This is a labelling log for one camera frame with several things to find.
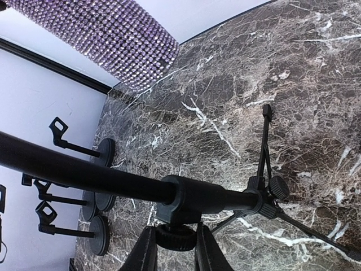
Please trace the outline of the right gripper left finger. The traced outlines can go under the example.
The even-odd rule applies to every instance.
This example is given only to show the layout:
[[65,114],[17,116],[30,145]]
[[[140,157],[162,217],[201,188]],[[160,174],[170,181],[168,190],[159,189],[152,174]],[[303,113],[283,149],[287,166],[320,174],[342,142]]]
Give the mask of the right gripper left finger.
[[119,271],[157,270],[156,228],[146,226]]

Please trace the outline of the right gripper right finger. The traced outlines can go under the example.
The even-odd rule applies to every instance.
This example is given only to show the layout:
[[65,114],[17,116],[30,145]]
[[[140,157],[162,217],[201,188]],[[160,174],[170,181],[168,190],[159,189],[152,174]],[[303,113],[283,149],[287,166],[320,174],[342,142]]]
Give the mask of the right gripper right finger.
[[234,271],[210,229],[199,223],[196,230],[195,270]]

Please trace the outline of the black stand of pink microphone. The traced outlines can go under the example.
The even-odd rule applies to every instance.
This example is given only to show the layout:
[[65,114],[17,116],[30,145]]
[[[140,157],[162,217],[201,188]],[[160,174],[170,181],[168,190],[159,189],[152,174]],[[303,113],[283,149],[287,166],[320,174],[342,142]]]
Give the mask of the black stand of pink microphone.
[[108,252],[110,229],[108,219],[105,216],[96,215],[90,221],[90,231],[82,231],[59,228],[53,225],[52,222],[57,218],[58,214],[46,201],[40,202],[36,207],[36,214],[39,218],[38,231],[41,233],[87,238],[94,255],[104,256]]

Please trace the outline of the black tripod microphone stand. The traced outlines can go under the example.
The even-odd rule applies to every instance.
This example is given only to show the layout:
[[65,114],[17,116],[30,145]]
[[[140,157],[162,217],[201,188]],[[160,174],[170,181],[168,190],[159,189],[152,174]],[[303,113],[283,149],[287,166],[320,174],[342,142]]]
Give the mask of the black tripod microphone stand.
[[311,237],[338,248],[347,257],[360,260],[360,253],[338,244],[327,236],[290,218],[278,205],[289,196],[285,181],[271,174],[268,128],[272,120],[270,105],[263,107],[263,135],[257,175],[242,191],[224,189],[212,183],[170,175],[161,180],[101,167],[1,134],[1,165],[65,186],[115,194],[158,203],[156,244],[168,250],[189,251],[196,247],[197,226],[203,214],[232,210],[234,218],[259,214],[279,218]]

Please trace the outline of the black stand of blue microphone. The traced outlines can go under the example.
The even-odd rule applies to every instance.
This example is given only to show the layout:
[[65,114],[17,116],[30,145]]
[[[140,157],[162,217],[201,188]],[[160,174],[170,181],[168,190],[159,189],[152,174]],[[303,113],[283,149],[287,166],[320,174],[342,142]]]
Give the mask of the black stand of blue microphone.
[[92,156],[95,165],[102,167],[110,167],[112,165],[115,156],[115,141],[113,139],[105,138],[100,142],[96,150],[91,150],[62,139],[62,136],[68,130],[68,126],[59,117],[53,119],[49,128],[52,131],[52,141],[55,146]]

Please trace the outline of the silver glitter microphone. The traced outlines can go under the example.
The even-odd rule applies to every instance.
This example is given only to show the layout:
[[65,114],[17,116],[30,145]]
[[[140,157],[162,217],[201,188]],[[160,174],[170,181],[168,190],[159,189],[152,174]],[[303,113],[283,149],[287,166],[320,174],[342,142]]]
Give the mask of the silver glitter microphone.
[[136,1],[2,1],[73,47],[131,91],[150,88],[179,52],[174,37]]

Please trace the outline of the black stand of purple microphone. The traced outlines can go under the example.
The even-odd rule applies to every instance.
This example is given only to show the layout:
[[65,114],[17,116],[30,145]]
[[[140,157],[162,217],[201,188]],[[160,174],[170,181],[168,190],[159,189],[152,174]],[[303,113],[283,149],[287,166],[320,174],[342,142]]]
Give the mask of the black stand of purple microphone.
[[60,196],[54,196],[53,194],[48,193],[48,190],[52,185],[51,182],[35,179],[33,184],[38,190],[38,197],[40,200],[44,200],[46,202],[57,202],[57,203],[81,206],[82,214],[85,221],[91,221],[97,213],[94,192],[85,191],[83,193],[83,198],[81,200],[71,199]]

